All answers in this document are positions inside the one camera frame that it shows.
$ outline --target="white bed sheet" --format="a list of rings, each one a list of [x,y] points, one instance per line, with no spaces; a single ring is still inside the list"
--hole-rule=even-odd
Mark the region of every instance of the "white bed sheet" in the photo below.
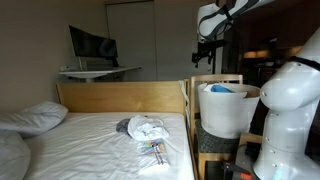
[[[139,173],[137,141],[116,132],[134,115],[159,118],[170,133],[164,139],[170,168]],[[31,162],[25,179],[194,179],[184,117],[177,113],[69,113],[54,129],[26,139]]]

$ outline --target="wooden headboard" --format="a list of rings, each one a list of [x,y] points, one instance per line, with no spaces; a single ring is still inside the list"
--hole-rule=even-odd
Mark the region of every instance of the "wooden headboard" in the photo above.
[[[70,112],[175,112],[186,101],[178,81],[57,83],[60,103]]]

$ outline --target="white pillow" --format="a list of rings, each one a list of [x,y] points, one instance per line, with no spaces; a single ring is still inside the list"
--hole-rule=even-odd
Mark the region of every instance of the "white pillow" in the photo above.
[[[67,112],[61,104],[43,102],[19,113],[0,114],[0,130],[17,131],[23,138],[36,136],[58,125]]]
[[[0,179],[21,180],[30,163],[30,150],[14,131],[0,131]]]

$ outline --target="laundry basket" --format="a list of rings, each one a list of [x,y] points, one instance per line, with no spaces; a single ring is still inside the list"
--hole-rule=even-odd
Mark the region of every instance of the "laundry basket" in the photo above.
[[[231,92],[212,92],[220,85]],[[260,97],[260,89],[245,84],[215,83],[198,86],[201,125],[208,133],[221,138],[239,138],[248,132]]]

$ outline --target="bed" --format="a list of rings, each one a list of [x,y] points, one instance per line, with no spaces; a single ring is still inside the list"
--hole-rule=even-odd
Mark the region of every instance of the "bed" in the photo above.
[[[58,83],[59,100],[68,113],[49,131],[24,139],[31,152],[24,179],[195,179],[182,85]],[[155,165],[141,171],[141,142],[116,131],[121,120],[137,115],[163,122],[169,132],[163,138],[169,168]]]

